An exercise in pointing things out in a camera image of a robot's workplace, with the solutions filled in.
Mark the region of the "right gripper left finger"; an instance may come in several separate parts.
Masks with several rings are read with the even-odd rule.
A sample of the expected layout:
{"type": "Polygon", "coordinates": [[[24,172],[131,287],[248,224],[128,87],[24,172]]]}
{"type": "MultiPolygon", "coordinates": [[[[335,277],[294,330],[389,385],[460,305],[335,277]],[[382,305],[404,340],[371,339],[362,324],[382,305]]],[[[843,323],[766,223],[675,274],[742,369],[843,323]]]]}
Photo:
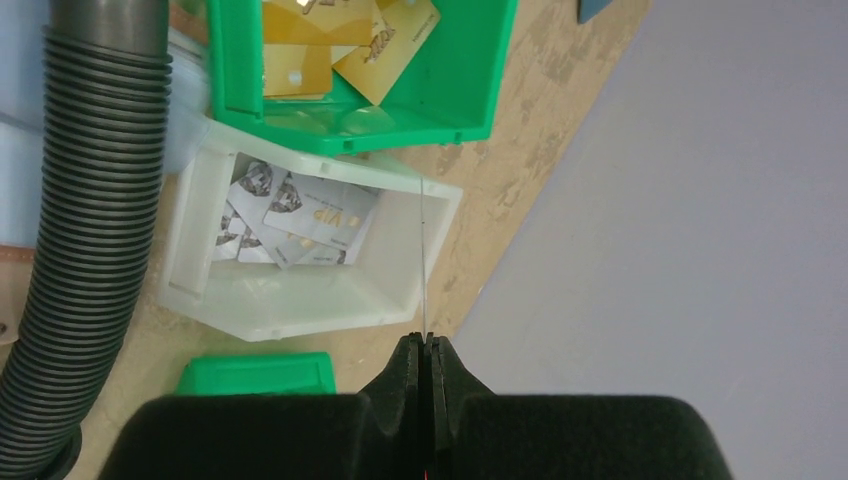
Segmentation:
{"type": "Polygon", "coordinates": [[[420,479],[423,338],[355,394],[164,396],[121,430],[102,479],[420,479]]]}

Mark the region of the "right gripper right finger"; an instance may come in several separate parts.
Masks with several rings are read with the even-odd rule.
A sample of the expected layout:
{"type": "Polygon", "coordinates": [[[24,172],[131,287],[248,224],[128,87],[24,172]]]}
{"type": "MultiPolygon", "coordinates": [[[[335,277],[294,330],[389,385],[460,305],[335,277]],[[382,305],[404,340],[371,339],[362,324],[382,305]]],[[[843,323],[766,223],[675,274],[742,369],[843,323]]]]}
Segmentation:
{"type": "Polygon", "coordinates": [[[499,395],[429,336],[431,479],[729,479],[689,403],[656,395],[499,395]]]}

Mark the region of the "white plastic bin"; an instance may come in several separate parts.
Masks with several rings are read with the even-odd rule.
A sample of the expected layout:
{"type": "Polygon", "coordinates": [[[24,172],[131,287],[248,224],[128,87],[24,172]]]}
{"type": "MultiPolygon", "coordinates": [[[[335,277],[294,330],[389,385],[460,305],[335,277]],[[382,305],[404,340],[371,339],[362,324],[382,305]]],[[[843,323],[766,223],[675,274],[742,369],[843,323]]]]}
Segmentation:
{"type": "MultiPolygon", "coordinates": [[[[421,301],[419,176],[382,152],[323,157],[209,121],[207,135],[177,183],[158,302],[248,342],[408,322],[421,301]],[[345,265],[287,269],[215,261],[214,237],[229,187],[250,158],[378,189],[357,257],[345,265]]],[[[424,182],[429,278],[463,192],[427,177],[424,182]]]]}

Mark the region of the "white striped credit card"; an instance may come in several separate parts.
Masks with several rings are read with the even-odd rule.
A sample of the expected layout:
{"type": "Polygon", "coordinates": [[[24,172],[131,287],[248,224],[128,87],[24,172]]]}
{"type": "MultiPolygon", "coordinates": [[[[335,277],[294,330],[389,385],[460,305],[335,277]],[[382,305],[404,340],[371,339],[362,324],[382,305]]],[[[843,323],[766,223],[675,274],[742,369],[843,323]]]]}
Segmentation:
{"type": "Polygon", "coordinates": [[[426,219],[425,219],[425,196],[424,196],[424,177],[419,176],[419,246],[420,246],[420,293],[421,293],[421,301],[420,301],[420,311],[421,311],[421,336],[422,339],[426,343],[427,335],[428,335],[428,326],[427,326],[427,262],[426,262],[426,245],[425,245],[425,234],[426,234],[426,219]]]}

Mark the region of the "green bin with yellow items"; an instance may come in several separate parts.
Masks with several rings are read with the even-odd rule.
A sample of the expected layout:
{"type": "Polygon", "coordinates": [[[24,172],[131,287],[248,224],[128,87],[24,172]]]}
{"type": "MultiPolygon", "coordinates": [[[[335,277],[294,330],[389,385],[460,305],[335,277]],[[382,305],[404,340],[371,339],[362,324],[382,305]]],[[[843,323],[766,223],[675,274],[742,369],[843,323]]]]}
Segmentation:
{"type": "Polygon", "coordinates": [[[210,1],[211,112],[325,156],[484,140],[514,1],[210,1]]]}

